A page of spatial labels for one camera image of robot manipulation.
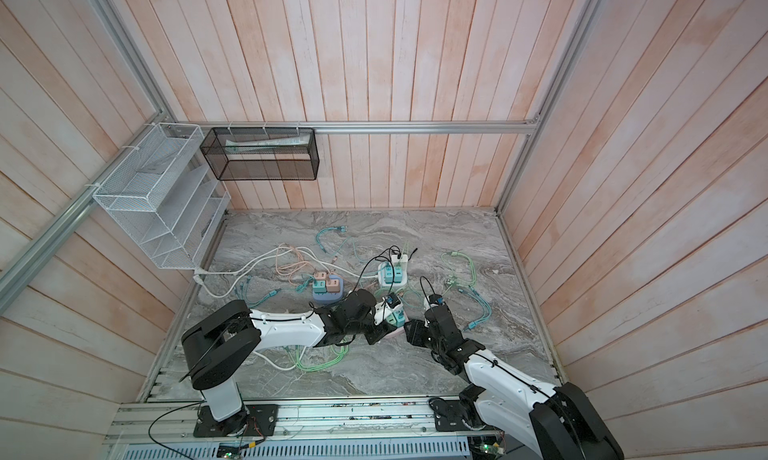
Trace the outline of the teal charger plug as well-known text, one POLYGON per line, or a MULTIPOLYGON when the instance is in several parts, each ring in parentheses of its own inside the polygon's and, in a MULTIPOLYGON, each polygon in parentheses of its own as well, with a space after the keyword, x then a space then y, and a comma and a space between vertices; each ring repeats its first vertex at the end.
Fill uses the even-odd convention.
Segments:
POLYGON ((401 328, 408 321, 407 314, 402 304, 399 304, 391 309, 390 314, 386 318, 387 322, 396 328, 401 328))

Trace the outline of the pink power strip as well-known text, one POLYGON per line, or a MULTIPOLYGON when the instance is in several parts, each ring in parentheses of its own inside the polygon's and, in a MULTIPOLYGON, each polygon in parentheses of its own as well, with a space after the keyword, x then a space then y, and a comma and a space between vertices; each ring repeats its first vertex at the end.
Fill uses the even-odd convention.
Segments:
POLYGON ((387 334, 395 334, 403 331, 405 323, 408 321, 406 313, 402 310, 393 311, 385 317, 385 321, 388 324, 387 334))

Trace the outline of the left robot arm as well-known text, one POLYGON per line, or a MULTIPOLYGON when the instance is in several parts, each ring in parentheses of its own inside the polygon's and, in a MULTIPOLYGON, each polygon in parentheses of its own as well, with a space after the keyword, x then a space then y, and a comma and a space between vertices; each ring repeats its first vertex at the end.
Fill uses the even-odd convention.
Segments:
POLYGON ((189 328, 181 339, 192 387, 215 422, 240 422, 246 409, 234 374, 254 352, 297 346, 337 346, 363 337, 373 345, 402 327, 406 316, 396 293, 375 297, 365 289, 305 313, 277 314, 233 300, 189 328))

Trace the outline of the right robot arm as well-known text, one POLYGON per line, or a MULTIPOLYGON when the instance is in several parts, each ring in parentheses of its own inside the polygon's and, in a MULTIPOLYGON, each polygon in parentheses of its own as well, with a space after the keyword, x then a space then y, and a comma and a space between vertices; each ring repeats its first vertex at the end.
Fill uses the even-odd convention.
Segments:
POLYGON ((404 324, 408 342, 430 351, 468 382, 457 400, 432 397, 433 413, 450 427, 500 430, 541 459, 622 459, 624 452, 586 394, 566 382, 542 382, 507 364, 457 327, 447 304, 404 324))

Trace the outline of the blue power strip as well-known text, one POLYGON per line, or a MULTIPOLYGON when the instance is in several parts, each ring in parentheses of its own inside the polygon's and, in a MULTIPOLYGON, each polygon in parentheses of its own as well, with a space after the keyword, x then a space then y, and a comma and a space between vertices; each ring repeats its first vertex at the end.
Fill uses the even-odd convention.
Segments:
POLYGON ((332 304, 341 300, 344 280, 337 274, 325 271, 315 272, 312 281, 312 297, 319 304, 332 304))

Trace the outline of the white power strip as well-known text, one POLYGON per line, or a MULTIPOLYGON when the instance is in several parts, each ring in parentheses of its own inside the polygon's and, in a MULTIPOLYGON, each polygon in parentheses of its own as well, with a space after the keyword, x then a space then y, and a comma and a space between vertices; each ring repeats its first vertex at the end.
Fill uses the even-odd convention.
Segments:
POLYGON ((391 254, 390 259, 379 263, 377 279, 383 288, 401 289, 408 283, 407 266, 409 255, 391 254))

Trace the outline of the black mesh basket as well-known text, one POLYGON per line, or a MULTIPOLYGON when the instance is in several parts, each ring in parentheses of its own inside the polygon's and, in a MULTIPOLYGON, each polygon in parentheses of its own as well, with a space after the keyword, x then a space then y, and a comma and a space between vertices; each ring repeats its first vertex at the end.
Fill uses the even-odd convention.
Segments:
POLYGON ((311 181, 320 166, 315 131, 304 127, 214 127, 200 150, 223 181, 311 181))

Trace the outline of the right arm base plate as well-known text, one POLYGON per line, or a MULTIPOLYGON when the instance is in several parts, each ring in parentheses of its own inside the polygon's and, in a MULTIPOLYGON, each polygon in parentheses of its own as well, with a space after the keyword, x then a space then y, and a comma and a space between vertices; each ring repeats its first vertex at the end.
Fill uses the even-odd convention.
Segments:
POLYGON ((475 409, 466 401, 446 400, 433 397, 428 406, 434 415, 435 429, 438 432, 489 431, 493 427, 483 422, 475 409))

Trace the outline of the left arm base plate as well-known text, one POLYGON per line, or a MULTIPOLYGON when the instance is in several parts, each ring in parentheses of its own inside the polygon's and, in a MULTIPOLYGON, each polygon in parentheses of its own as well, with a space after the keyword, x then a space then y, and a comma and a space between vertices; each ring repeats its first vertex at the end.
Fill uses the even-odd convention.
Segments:
POLYGON ((217 421, 211 408, 205 405, 198 410, 193 437, 269 437, 274 434, 278 410, 277 404, 246 403, 241 411, 232 417, 217 421))

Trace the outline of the aluminium frame rail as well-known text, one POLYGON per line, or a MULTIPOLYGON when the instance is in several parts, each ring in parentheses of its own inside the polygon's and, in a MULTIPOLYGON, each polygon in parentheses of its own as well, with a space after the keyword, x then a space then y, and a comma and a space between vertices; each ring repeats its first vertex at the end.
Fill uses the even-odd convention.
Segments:
POLYGON ((194 122, 194 125, 203 131, 211 128, 312 129, 317 134, 530 134, 538 128, 536 121, 526 120, 256 121, 194 122))

